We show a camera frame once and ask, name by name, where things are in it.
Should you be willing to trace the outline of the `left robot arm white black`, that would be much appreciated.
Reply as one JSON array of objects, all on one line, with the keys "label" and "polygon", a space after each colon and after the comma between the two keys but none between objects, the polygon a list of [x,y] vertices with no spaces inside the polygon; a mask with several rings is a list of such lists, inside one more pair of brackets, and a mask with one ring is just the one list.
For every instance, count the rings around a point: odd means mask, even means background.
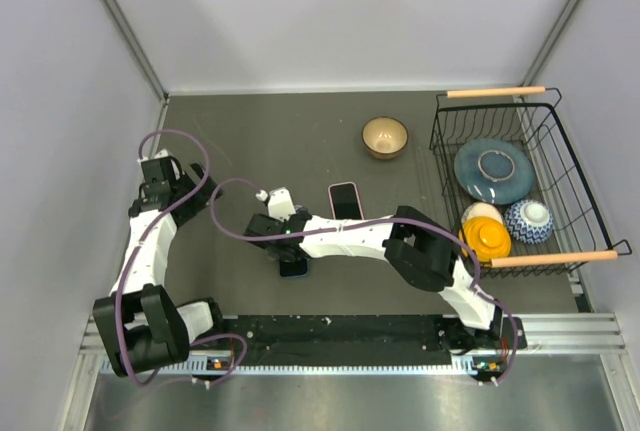
[{"label": "left robot arm white black", "polygon": [[199,185],[167,150],[140,161],[143,182],[128,210],[125,261],[110,294],[94,302],[92,315],[113,371],[125,377],[184,362],[199,341],[216,347],[227,325],[218,304],[202,298],[175,305],[164,281],[177,231],[209,204],[215,182],[190,165]]}]

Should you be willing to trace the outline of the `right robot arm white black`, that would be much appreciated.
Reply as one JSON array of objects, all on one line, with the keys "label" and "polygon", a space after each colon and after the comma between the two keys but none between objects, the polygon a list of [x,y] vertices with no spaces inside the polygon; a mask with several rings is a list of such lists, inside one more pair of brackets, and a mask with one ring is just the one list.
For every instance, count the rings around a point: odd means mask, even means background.
[{"label": "right robot arm white black", "polygon": [[410,206],[371,220],[255,214],[243,237],[283,262],[326,257],[385,262],[410,286],[440,295],[474,344],[490,346],[503,334],[503,312],[467,270],[462,241]]}]

